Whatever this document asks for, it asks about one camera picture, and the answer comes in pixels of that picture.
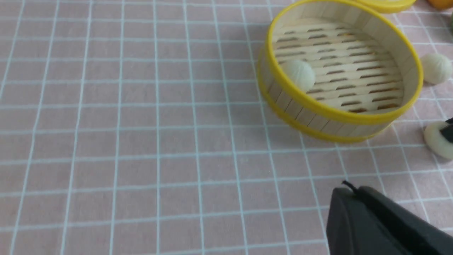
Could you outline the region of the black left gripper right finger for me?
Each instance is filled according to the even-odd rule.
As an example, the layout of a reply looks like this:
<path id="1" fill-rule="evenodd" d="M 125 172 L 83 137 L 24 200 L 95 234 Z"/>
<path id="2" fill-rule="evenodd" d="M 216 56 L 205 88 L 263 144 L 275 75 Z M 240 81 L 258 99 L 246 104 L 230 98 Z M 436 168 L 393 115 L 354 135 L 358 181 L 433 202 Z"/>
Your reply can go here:
<path id="1" fill-rule="evenodd" d="M 439 128 L 441 136 L 449 143 L 453 143 L 453 118 L 441 122 L 441 124 Z"/>

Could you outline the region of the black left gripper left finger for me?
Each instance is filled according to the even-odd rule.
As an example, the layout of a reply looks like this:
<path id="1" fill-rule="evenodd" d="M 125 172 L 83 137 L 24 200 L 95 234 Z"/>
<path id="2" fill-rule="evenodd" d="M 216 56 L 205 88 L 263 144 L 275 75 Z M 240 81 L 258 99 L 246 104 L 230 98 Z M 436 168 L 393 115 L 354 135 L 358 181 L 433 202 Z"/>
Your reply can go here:
<path id="1" fill-rule="evenodd" d="M 451 255 L 452 236 L 372 187 L 343 181 L 331 194 L 326 236 L 332 255 Z"/>

